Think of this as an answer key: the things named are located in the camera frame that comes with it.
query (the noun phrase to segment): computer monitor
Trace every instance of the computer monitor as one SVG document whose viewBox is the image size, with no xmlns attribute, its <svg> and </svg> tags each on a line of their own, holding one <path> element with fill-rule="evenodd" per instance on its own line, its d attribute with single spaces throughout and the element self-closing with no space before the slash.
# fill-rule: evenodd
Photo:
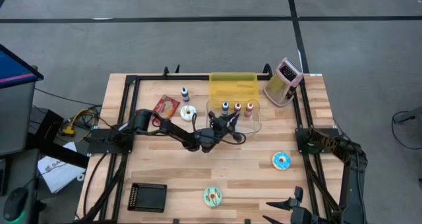
<svg viewBox="0 0 422 224">
<path fill-rule="evenodd" d="M 41 73 L 0 44 L 0 88 L 43 79 Z"/>
</svg>

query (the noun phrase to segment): wooden tabletop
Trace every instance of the wooden tabletop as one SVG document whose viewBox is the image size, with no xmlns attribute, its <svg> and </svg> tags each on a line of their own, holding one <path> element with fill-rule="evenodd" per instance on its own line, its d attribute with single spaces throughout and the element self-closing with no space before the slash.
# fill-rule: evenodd
<svg viewBox="0 0 422 224">
<path fill-rule="evenodd" d="M 117 122 L 126 74 L 111 74 L 104 97 L 101 117 L 109 124 Z M 334 124 L 324 80 L 319 75 L 305 75 L 308 99 L 315 127 L 332 127 Z M 302 206 L 311 210 L 309 192 L 302 155 L 297 151 L 294 130 L 297 127 L 293 104 L 276 107 L 262 89 L 266 81 L 258 81 L 260 94 L 261 130 L 240 146 L 218 144 L 209 154 L 188 152 L 180 142 L 169 137 L 136 136 L 133 152 L 129 155 L 125 184 L 119 212 L 119 223 L 267 223 L 262 215 L 289 223 L 290 212 L 267 206 L 266 202 L 279 202 L 293 196 L 295 186 L 304 190 Z M 183 102 L 180 90 L 187 87 L 191 100 Z M 303 125 L 306 127 L 305 110 L 300 90 L 297 90 Z M 198 111 L 197 128 L 205 126 L 206 102 L 209 99 L 207 80 L 143 80 L 140 83 L 136 109 L 152 109 L 163 94 L 181 102 L 179 109 L 193 105 Z M 131 97 L 126 109 L 126 119 Z M 192 124 L 181 119 L 178 111 L 171 118 L 173 123 L 192 132 Z M 290 168 L 279 171 L 272 166 L 271 157 L 283 151 L 291 158 Z M 86 178 L 77 209 L 82 207 L 88 179 L 101 155 L 90 158 Z M 328 190 L 338 201 L 343 164 L 332 154 L 322 154 L 322 164 Z M 92 180 L 87 208 L 89 209 L 104 189 L 109 155 L 102 161 Z M 129 193 L 134 182 L 167 185 L 164 213 L 127 211 Z M 217 186 L 223 193 L 223 202 L 209 208 L 202 201 L 206 187 Z M 107 218 L 111 218 L 114 191 L 110 196 Z M 322 198 L 317 190 L 320 215 L 324 216 Z"/>
</svg>

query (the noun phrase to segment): gray carpet floor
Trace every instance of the gray carpet floor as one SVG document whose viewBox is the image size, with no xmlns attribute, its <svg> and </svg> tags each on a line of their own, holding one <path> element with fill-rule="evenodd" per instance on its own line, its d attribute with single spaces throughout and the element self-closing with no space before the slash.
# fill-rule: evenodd
<svg viewBox="0 0 422 224">
<path fill-rule="evenodd" d="M 422 0 L 295 0 L 299 16 L 422 15 Z M 4 18 L 156 16 L 289 16 L 287 0 L 6 0 Z M 300 22 L 311 73 L 324 75 L 332 112 L 369 159 L 369 223 L 420 223 L 422 150 L 391 133 L 397 111 L 422 106 L 422 20 Z M 109 73 L 254 71 L 283 57 L 300 65 L 290 21 L 1 24 L 0 43 L 45 76 L 37 87 L 101 103 Z M 63 117 L 83 105 L 36 92 L 34 104 Z M 422 125 L 395 127 L 408 146 L 422 146 Z M 52 195 L 40 223 L 71 221 L 82 184 Z"/>
</svg>

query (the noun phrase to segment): red package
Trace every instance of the red package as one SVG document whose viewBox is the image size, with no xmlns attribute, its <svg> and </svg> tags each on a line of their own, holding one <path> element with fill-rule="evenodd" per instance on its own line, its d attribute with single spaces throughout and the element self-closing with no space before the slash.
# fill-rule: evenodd
<svg viewBox="0 0 422 224">
<path fill-rule="evenodd" d="M 161 117 L 169 119 L 171 118 L 171 116 L 173 116 L 179 104 L 180 102 L 178 102 L 177 100 L 163 95 L 155 106 L 154 111 L 157 111 Z M 160 125 L 160 122 L 157 121 L 155 118 L 152 118 L 152 123 L 156 126 Z"/>
</svg>

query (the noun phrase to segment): computer mouse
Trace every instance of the computer mouse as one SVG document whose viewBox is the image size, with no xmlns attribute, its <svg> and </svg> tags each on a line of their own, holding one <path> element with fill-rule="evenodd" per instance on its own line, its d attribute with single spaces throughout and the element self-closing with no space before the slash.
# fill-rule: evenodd
<svg viewBox="0 0 422 224">
<path fill-rule="evenodd" d="M 3 209 L 3 217 L 7 221 L 16 220 L 25 208 L 27 197 L 28 191 L 26 188 L 20 187 L 14 189 L 6 199 L 5 207 Z"/>
</svg>

